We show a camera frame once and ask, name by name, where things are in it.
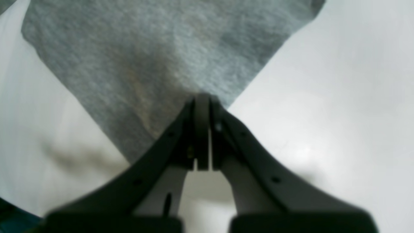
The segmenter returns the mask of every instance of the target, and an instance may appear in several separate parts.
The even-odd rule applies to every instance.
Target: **gray felt cloth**
[[[31,0],[22,33],[131,163],[187,97],[228,107],[320,0]]]
[[[6,11],[16,0],[0,0],[0,15]]]

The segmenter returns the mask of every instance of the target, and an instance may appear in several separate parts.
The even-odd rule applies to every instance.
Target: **white surface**
[[[127,164],[23,40],[28,3],[0,16],[0,196],[43,215]],[[369,210],[384,233],[414,229],[413,10],[328,1],[230,107],[283,164]],[[187,178],[180,215],[188,232],[224,232],[231,192],[205,175]]]
[[[0,197],[42,216],[128,163],[22,38],[28,4],[0,16]]]
[[[230,107],[279,161],[414,229],[413,1],[329,1]]]

